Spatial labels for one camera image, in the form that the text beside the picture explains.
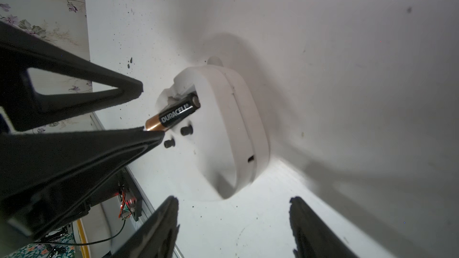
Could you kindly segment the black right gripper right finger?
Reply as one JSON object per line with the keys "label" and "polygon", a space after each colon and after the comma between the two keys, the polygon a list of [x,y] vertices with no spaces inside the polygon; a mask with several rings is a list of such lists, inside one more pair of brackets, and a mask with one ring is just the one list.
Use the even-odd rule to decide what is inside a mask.
{"label": "black right gripper right finger", "polygon": [[301,197],[290,199],[289,220],[296,258],[356,257]]}

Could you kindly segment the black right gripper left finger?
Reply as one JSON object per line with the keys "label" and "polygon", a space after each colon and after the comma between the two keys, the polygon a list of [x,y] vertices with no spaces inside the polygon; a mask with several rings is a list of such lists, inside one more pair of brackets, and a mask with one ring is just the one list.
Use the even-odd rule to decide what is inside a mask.
{"label": "black right gripper left finger", "polygon": [[169,196],[114,258],[171,258],[179,232],[179,201]]}

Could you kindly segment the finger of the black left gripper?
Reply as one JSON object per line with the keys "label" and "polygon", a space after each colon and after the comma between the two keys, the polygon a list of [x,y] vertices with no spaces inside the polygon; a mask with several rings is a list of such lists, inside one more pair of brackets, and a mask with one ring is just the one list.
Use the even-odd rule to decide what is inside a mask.
{"label": "finger of the black left gripper", "polygon": [[29,131],[137,99],[143,83],[1,23],[1,109]]}
{"label": "finger of the black left gripper", "polygon": [[1,136],[1,253],[65,224],[94,191],[158,146],[142,128]]}

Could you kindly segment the white square alarm clock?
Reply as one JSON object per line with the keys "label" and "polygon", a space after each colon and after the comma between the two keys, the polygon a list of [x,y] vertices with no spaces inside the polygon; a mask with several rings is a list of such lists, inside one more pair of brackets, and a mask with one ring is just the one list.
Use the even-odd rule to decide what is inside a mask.
{"label": "white square alarm clock", "polygon": [[267,168],[267,135],[245,80],[210,57],[204,66],[180,72],[159,95],[163,111],[196,93],[200,108],[166,133],[168,171],[180,195],[192,201],[221,201],[251,185]]}

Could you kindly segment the black AA battery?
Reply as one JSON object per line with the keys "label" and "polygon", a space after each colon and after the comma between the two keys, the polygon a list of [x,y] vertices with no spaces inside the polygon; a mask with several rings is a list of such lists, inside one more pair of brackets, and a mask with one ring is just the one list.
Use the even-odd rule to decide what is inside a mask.
{"label": "black AA battery", "polygon": [[149,118],[145,123],[146,131],[167,131],[179,124],[186,117],[201,107],[196,92],[187,94],[173,105],[166,107],[157,115]]}

